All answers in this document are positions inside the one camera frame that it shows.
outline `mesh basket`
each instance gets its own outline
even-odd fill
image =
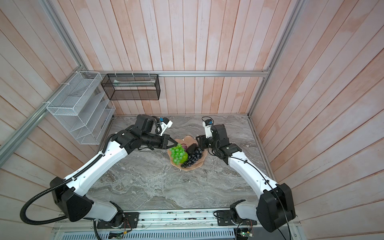
[[[157,74],[109,73],[101,82],[110,100],[158,100]]]
[[[94,94],[100,81],[100,73],[79,72],[47,107],[80,144],[100,144],[115,111],[104,92]]]
[[[78,72],[47,106],[53,115],[77,116],[101,81],[97,72]]]

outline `robotic arm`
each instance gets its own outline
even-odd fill
[[[156,134],[151,133],[156,124]],[[34,196],[21,209],[20,218],[23,222],[39,225],[68,218],[75,222],[82,218],[100,219],[112,228],[119,228],[124,223],[124,212],[114,202],[103,202],[86,196],[90,187],[116,162],[130,154],[134,149],[146,146],[150,149],[168,149],[177,145],[168,134],[166,128],[172,122],[167,118],[138,115],[134,125],[110,135],[102,151],[98,152],[84,166],[64,179],[56,177],[50,183],[51,188]],[[203,121],[206,135],[196,137],[199,146],[203,149],[212,148],[215,156],[234,168],[249,183],[259,203],[249,203],[240,200],[231,205],[232,218],[236,222],[242,219],[259,220],[262,226],[272,232],[295,215],[291,189],[279,185],[267,175],[263,174],[251,163],[242,150],[229,143],[227,132],[223,124],[213,125],[213,121]],[[33,221],[26,217],[26,209],[39,197],[52,192],[56,205],[65,214],[46,221]]]

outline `fruit bowl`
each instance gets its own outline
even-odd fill
[[[180,143],[180,144],[185,144],[185,145],[187,145],[187,147],[191,146],[194,143],[197,144],[197,141],[193,137],[191,137],[191,136],[186,136],[183,139],[175,139],[175,141]],[[173,162],[173,158],[171,157],[171,154],[172,154],[171,151],[168,149],[168,155],[169,155],[169,158],[170,158],[170,163],[173,166],[175,166],[177,168],[180,168],[181,170],[184,170],[184,171],[190,171],[192,169],[201,167],[201,165],[203,165],[204,159],[207,156],[208,152],[207,152],[207,150],[204,150],[203,153],[202,153],[201,158],[198,161],[196,161],[194,165],[192,165],[190,167],[181,167],[181,163],[180,164],[175,164]]]

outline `bunch of grapes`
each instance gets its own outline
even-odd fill
[[[192,154],[188,155],[188,161],[185,163],[181,164],[181,167],[190,167],[192,166],[195,162],[197,162],[203,155],[203,150],[201,148],[196,148],[195,151],[192,152]]]
[[[185,149],[180,143],[178,143],[176,147],[172,147],[170,151],[172,153],[170,156],[176,165],[184,163],[188,159],[188,154],[185,152]]]

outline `plate of fruit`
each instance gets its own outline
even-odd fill
[[[170,163],[184,171],[189,171],[203,165],[204,159],[207,156],[207,150],[202,150],[197,141],[186,136],[183,139],[175,139],[179,144],[168,149]]]

